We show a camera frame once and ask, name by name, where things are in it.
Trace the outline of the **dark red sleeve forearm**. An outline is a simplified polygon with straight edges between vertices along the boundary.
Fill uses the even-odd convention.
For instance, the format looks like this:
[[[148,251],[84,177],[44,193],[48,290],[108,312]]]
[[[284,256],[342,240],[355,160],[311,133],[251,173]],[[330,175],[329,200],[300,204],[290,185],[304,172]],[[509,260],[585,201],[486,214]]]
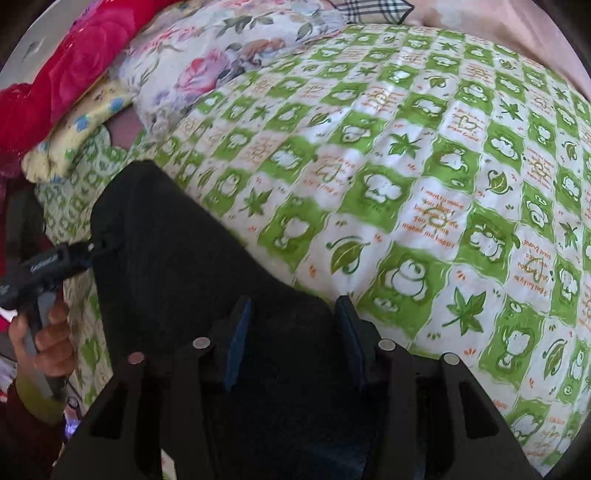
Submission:
[[[19,375],[1,403],[1,478],[49,479],[64,438],[64,404]]]

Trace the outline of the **person's left hand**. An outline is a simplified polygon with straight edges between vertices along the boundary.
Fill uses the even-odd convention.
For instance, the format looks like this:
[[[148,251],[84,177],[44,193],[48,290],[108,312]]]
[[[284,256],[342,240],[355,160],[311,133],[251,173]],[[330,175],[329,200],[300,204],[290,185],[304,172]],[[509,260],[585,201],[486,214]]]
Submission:
[[[77,357],[70,340],[68,313],[65,302],[57,299],[49,310],[49,324],[34,337],[38,349],[35,355],[28,354],[25,349],[25,338],[29,333],[27,317],[17,315],[13,318],[9,338],[16,355],[18,377],[34,380],[37,373],[55,378],[69,377],[73,373]]]

